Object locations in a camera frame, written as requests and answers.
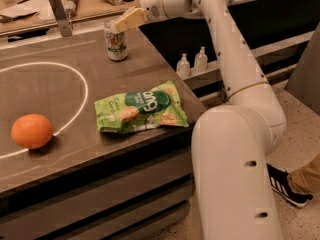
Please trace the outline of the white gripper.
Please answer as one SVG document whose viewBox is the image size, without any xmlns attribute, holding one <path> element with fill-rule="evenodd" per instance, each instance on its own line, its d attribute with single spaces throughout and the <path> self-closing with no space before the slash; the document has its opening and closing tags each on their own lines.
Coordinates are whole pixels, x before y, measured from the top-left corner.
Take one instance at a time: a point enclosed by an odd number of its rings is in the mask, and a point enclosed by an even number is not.
<svg viewBox="0 0 320 240">
<path fill-rule="evenodd" d="M 119 34 L 144 25 L 147 21 L 158 22 L 164 19 L 161 0 L 134 0 L 140 8 L 129 8 L 110 24 L 110 31 Z"/>
</svg>

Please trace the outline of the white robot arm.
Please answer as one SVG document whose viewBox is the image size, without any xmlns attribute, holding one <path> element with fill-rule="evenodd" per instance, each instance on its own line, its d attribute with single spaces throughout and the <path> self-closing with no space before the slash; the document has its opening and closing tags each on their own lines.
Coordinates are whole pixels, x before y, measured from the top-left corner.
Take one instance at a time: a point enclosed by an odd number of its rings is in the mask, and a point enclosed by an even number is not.
<svg viewBox="0 0 320 240">
<path fill-rule="evenodd" d="M 207 110 L 191 155 L 204 240 L 283 240 L 265 158 L 286 117 L 232 18 L 226 0 L 134 0 L 113 32 L 176 17 L 206 20 L 227 104 Z"/>
</svg>

